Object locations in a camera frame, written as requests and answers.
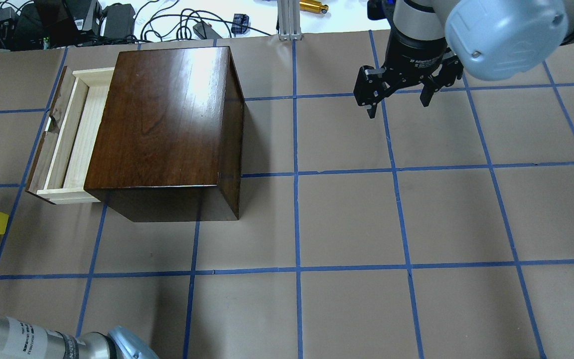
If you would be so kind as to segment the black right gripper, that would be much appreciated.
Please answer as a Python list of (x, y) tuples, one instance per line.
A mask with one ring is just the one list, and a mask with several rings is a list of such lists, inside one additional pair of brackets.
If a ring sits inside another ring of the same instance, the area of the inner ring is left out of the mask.
[[(423, 40), (410, 38), (400, 30), (390, 30), (383, 68), (364, 65), (358, 69), (353, 89), (357, 105), (365, 107), (373, 120), (378, 104), (385, 98), (398, 89), (421, 82), (421, 104), (428, 107), (435, 93), (453, 86), (464, 74), (464, 66), (457, 55), (447, 54), (443, 59), (446, 49), (444, 36)], [(433, 75), (439, 66), (438, 74)]]

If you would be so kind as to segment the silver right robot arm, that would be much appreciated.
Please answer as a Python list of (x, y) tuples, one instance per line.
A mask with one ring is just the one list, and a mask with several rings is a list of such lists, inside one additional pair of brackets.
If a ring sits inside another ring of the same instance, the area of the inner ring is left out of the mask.
[(510, 79), (574, 43), (574, 0), (370, 0), (368, 18), (390, 25), (380, 67), (358, 70), (353, 95), (374, 118), (401, 89), (422, 86), (421, 104), (462, 79)]

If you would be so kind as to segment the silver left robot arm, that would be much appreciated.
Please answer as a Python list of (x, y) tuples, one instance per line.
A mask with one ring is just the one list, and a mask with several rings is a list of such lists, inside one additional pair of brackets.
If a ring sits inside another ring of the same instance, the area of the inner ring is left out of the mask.
[[(9, 215), (0, 211), (0, 236)], [(116, 326), (106, 334), (71, 336), (0, 314), (0, 359), (156, 359), (157, 353), (136, 334)]]

